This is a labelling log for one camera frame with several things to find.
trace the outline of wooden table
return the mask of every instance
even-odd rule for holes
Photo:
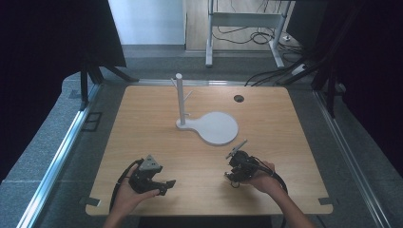
[[[287,184],[290,197],[306,214],[329,214],[331,204],[318,199],[328,193],[317,170],[297,113],[285,88],[244,86],[186,86],[193,93],[185,103],[189,118],[211,111],[231,114],[240,127],[225,146],[206,144],[197,133],[179,130],[177,92],[174,86],[129,86],[123,97],[88,205],[92,216],[107,215],[116,180],[135,160],[151,154],[163,166],[154,181],[177,180],[164,197],[142,202],[139,216],[231,216],[281,214],[273,200],[250,185],[233,188],[224,172],[225,157],[244,139],[249,155],[273,162]],[[237,103],[234,96],[244,97]]]

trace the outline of black panel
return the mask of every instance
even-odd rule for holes
[[[367,1],[342,44],[337,74],[344,102],[403,176],[402,9],[399,1]]]
[[[85,53],[125,58],[107,0],[0,3],[1,179],[39,129]]]

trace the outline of black cable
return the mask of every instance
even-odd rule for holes
[[[135,162],[131,163],[127,167],[127,169],[124,171],[124,173],[119,177],[118,181],[116,182],[115,188],[113,189],[112,197],[110,199],[109,212],[112,210],[113,203],[115,203],[115,198],[116,198],[116,195],[118,194],[119,188],[121,187],[122,181],[124,180],[124,178],[126,178],[126,175],[127,175],[128,171],[131,169],[131,167],[133,167],[133,165],[136,162],[138,162],[138,161],[135,161]]]

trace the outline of white vertical rod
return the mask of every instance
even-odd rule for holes
[[[278,22],[278,27],[276,28],[276,35],[275,39],[273,40],[273,47],[276,48],[278,46],[278,40],[281,36],[282,30],[284,29],[285,20],[287,19],[288,9],[290,8],[291,1],[287,2],[287,6],[285,7],[284,11],[281,13],[281,17]]]
[[[180,73],[177,73],[175,76],[177,79],[179,114],[181,116],[181,125],[185,125],[182,75]]]
[[[211,40],[213,39],[213,8],[214,8],[214,0],[208,0],[208,38],[207,38],[207,46],[211,47]]]

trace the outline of white base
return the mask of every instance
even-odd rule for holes
[[[238,135],[237,121],[224,112],[209,112],[197,120],[185,120],[181,125],[181,119],[176,121],[180,130],[193,130],[199,133],[201,138],[212,145],[226,145],[232,142]]]

